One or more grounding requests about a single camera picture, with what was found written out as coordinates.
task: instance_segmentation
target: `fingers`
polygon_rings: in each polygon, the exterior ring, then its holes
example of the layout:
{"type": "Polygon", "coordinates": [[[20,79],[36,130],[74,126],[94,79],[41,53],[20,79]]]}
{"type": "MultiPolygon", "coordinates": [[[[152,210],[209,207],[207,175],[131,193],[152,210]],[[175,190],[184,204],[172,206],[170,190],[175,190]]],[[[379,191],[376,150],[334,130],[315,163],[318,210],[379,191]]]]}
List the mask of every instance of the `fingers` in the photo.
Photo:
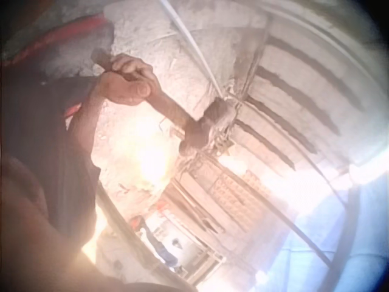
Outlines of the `fingers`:
{"type": "Polygon", "coordinates": [[[102,75],[102,95],[122,105],[138,105],[151,93],[150,85],[143,80],[126,81],[121,75],[107,72],[102,75]]]}
{"type": "Polygon", "coordinates": [[[112,69],[121,73],[130,74],[133,72],[150,72],[153,73],[153,67],[146,64],[139,58],[130,57],[125,54],[120,54],[111,59],[112,69]]]}

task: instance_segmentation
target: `red fabric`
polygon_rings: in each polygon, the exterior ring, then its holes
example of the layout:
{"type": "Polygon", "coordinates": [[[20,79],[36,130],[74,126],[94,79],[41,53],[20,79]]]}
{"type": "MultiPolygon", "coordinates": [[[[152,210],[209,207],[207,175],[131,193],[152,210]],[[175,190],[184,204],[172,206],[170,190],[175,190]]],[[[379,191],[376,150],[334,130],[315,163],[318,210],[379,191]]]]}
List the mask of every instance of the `red fabric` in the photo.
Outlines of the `red fabric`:
{"type": "Polygon", "coordinates": [[[44,49],[50,44],[55,44],[59,41],[64,41],[68,38],[74,37],[79,33],[89,32],[97,27],[104,25],[108,20],[102,13],[88,16],[86,18],[77,19],[69,24],[47,32],[45,35],[39,37],[32,44],[28,45],[24,50],[18,53],[12,60],[4,62],[5,67],[15,65],[36,52],[44,49]]]}

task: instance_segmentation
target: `dark stripe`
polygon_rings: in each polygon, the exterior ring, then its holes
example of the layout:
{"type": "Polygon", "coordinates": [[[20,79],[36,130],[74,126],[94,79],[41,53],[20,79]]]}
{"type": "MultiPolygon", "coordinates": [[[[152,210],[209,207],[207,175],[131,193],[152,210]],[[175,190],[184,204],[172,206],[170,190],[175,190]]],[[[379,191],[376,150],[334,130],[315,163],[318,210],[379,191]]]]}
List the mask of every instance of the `dark stripe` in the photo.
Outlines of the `dark stripe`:
{"type": "Polygon", "coordinates": [[[313,70],[318,72],[325,80],[327,80],[336,90],[338,90],[347,100],[348,102],[355,108],[360,111],[364,111],[364,107],[361,104],[359,98],[353,93],[353,91],[343,82],[343,80],[339,79],[332,73],[329,69],[325,68],[321,63],[317,60],[311,58],[309,55],[305,54],[303,51],[292,47],[287,42],[275,38],[270,37],[269,42],[270,45],[275,46],[285,52],[288,52],[295,58],[301,60],[310,66],[313,70]]]}
{"type": "Polygon", "coordinates": [[[260,141],[267,149],[276,154],[283,162],[285,162],[288,166],[295,170],[294,163],[291,161],[280,149],[274,146],[269,140],[267,140],[264,136],[260,135],[257,131],[255,131],[248,124],[242,122],[241,120],[235,120],[237,126],[241,127],[243,131],[252,135],[255,139],[260,141]]]}
{"type": "Polygon", "coordinates": [[[298,140],[305,149],[307,149],[312,154],[317,154],[316,148],[308,141],[308,139],[301,134],[295,127],[291,125],[287,120],[283,117],[279,116],[277,113],[273,112],[270,108],[268,108],[263,102],[252,98],[250,95],[247,96],[246,102],[255,106],[255,108],[270,117],[276,124],[278,124],[283,130],[285,130],[289,135],[291,135],[294,139],[298,140]]]}
{"type": "Polygon", "coordinates": [[[340,135],[340,131],[335,125],[335,123],[331,120],[328,114],[319,108],[316,103],[305,93],[300,91],[299,89],[287,84],[284,80],[279,78],[277,74],[268,71],[267,69],[259,66],[256,70],[256,74],[268,81],[271,82],[275,87],[280,88],[287,95],[289,95],[295,102],[301,105],[303,108],[307,109],[313,116],[316,117],[324,126],[329,128],[334,134],[340,135]]]}

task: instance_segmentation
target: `hammer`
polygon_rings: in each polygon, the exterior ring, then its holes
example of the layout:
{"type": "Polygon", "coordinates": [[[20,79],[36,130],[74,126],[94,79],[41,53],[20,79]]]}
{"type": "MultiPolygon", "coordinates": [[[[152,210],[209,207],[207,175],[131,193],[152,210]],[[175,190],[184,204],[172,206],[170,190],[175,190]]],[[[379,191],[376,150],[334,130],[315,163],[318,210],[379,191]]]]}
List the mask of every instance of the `hammer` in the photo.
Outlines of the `hammer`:
{"type": "MultiPolygon", "coordinates": [[[[112,71],[111,56],[103,49],[95,49],[92,61],[105,71],[112,71]]],[[[127,81],[134,81],[132,74],[122,74],[127,81]]],[[[158,112],[171,120],[175,126],[185,131],[185,138],[180,144],[180,154],[185,155],[190,148],[201,149],[209,142],[209,127],[201,120],[196,121],[178,103],[163,91],[160,96],[146,98],[146,101],[158,112]]]]}

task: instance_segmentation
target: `metal beam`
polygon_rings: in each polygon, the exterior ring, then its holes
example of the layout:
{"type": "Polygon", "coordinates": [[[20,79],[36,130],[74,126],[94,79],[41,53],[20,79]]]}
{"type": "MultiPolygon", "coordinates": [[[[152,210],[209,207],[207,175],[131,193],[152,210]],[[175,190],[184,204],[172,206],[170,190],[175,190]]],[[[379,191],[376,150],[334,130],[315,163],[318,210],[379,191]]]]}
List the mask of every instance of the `metal beam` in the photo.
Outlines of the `metal beam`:
{"type": "Polygon", "coordinates": [[[276,206],[274,206],[265,196],[258,193],[253,187],[251,187],[248,183],[246,183],[239,176],[234,174],[227,167],[222,166],[214,157],[211,155],[200,152],[200,155],[211,162],[215,167],[222,170],[226,173],[234,182],[239,184],[244,190],[251,193],[258,201],[263,203],[274,215],[276,215],[279,219],[282,220],[286,225],[288,225],[302,240],[306,242],[306,244],[317,254],[319,258],[327,265],[331,265],[331,261],[327,258],[324,252],[318,248],[318,246],[300,229],[294,224],[287,216],[285,216],[276,206]]]}
{"type": "Polygon", "coordinates": [[[242,94],[241,94],[241,99],[245,100],[247,97],[247,93],[249,92],[249,88],[251,83],[254,80],[256,69],[262,59],[263,53],[265,51],[265,47],[267,44],[267,39],[269,38],[269,33],[270,33],[270,28],[273,23],[273,16],[271,14],[267,15],[267,20],[265,27],[263,29],[263,36],[260,42],[260,45],[257,47],[255,51],[255,55],[253,58],[253,62],[251,63],[249,73],[247,74],[247,79],[246,82],[244,83],[242,94]]]}

